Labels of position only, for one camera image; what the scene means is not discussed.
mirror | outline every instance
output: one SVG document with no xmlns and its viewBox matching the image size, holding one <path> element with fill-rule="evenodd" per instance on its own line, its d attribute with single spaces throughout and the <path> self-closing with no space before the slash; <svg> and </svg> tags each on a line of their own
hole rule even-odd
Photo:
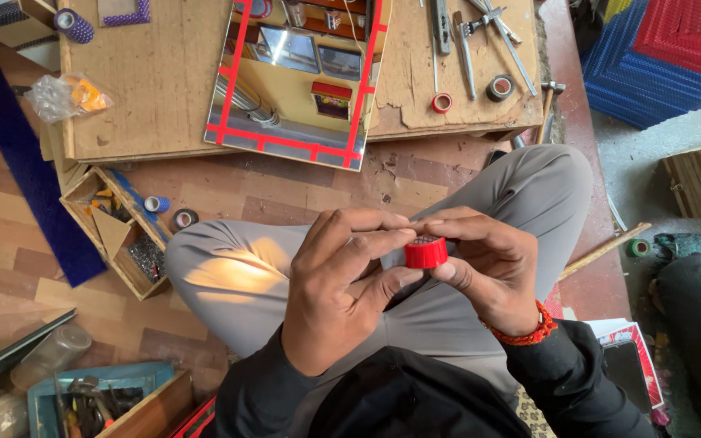
<svg viewBox="0 0 701 438">
<path fill-rule="evenodd" d="M 359 171 L 391 1 L 261 3 L 234 2 L 205 141 Z"/>
</svg>

wooden stick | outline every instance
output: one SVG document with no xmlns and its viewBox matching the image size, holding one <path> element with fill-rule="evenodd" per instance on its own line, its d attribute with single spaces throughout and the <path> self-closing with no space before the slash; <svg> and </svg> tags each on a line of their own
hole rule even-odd
<svg viewBox="0 0 701 438">
<path fill-rule="evenodd" d="M 624 242 L 627 242 L 630 238 L 635 237 L 641 232 L 647 230 L 648 228 L 650 228 L 649 223 L 640 222 L 639 224 L 637 224 L 636 227 L 632 228 L 628 232 L 621 234 L 616 238 L 612 238 L 605 244 L 602 244 L 599 248 L 596 248 L 594 251 L 581 257 L 574 264 L 570 264 L 569 266 L 564 268 L 564 270 L 561 272 L 561 275 L 559 276 L 558 281 L 564 280 L 570 275 L 575 274 L 576 272 L 580 271 L 580 269 L 584 266 L 591 264 L 591 262 L 600 258 L 602 255 L 608 253 L 611 249 L 618 248 L 619 245 L 623 244 Z"/>
<path fill-rule="evenodd" d="M 550 114 L 550 103 L 553 101 L 553 88 L 548 88 L 545 92 L 545 104 L 543 105 L 543 123 L 538 130 L 538 136 L 534 140 L 534 144 L 542 144 L 545 137 L 545 125 L 548 124 L 548 114 Z"/>
</svg>

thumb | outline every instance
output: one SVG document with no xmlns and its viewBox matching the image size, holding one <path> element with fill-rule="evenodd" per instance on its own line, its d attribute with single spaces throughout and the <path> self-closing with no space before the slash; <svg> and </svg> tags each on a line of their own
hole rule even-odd
<svg viewBox="0 0 701 438">
<path fill-rule="evenodd" d="M 470 301 L 481 298 L 483 291 L 493 290 L 489 287 L 491 278 L 477 272 L 466 261 L 456 257 L 448 257 L 448 261 L 432 268 L 432 276 L 453 286 L 465 294 Z"/>
<path fill-rule="evenodd" d="M 421 280 L 424 271 L 405 266 L 395 266 L 375 275 L 356 301 L 357 309 L 382 313 L 391 298 L 401 288 Z"/>
</svg>

red bottle cap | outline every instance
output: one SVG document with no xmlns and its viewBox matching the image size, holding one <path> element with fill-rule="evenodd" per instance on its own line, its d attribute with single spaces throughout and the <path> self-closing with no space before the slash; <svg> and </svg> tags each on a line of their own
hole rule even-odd
<svg viewBox="0 0 701 438">
<path fill-rule="evenodd" d="M 404 260 L 407 267 L 429 269 L 440 266 L 448 260 L 445 238 L 422 235 L 413 243 L 404 246 Z"/>
</svg>

black tape roll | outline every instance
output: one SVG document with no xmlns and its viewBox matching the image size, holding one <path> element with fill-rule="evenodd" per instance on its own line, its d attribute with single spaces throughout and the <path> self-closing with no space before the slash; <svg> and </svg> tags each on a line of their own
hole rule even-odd
<svg viewBox="0 0 701 438">
<path fill-rule="evenodd" d="M 496 75 L 486 87 L 486 95 L 494 102 L 501 102 L 507 99 L 515 90 L 516 85 L 512 82 L 511 75 Z"/>
<path fill-rule="evenodd" d="M 174 212 L 174 216 L 172 216 L 172 226 L 177 228 L 178 231 L 188 228 L 199 221 L 200 215 L 190 208 L 181 208 Z"/>
</svg>

